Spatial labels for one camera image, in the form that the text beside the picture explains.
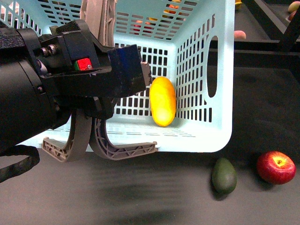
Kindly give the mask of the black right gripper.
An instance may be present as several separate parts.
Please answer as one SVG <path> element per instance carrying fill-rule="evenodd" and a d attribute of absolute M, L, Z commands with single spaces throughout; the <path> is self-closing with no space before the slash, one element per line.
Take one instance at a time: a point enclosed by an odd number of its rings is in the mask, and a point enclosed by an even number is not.
<path fill-rule="evenodd" d="M 113 116 L 113 98 L 146 90 L 151 71 L 137 45 L 102 46 L 83 20 L 56 27 L 56 35 L 38 37 L 31 29 L 16 30 L 16 61 L 21 64 L 35 94 L 46 95 L 49 110 L 83 109 L 87 116 Z"/>

